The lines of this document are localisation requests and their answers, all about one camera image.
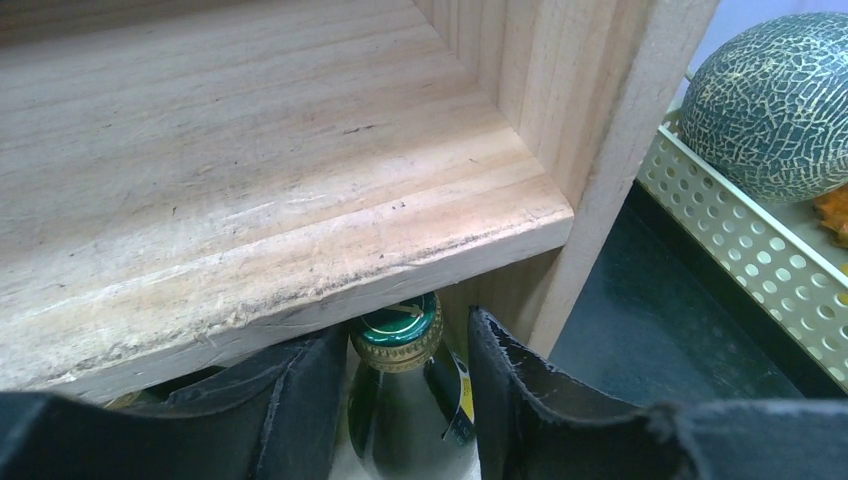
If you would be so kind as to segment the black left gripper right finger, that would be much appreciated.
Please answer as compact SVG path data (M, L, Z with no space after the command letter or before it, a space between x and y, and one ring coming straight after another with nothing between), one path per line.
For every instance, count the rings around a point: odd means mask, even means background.
M568 375L485 308L468 317L485 479L843 479L843 400L639 407Z

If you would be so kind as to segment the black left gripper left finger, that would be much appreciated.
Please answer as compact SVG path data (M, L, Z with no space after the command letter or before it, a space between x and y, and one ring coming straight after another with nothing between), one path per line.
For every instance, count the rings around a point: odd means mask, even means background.
M326 479L347 336L263 349L161 403L107 409L47 392L1 397L5 479Z

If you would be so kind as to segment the green netted toy melon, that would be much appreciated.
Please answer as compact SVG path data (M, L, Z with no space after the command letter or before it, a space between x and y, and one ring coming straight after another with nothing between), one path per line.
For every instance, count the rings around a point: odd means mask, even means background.
M846 13L785 15L725 42L692 77L679 128L758 201L806 201L845 185Z

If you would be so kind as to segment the green perrier glass bottle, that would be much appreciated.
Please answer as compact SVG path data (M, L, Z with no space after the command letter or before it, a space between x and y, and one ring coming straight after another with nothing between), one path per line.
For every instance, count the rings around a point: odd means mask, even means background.
M139 390L123 394L102 404L109 410L120 410L136 405L149 405L162 403L164 398L150 390Z

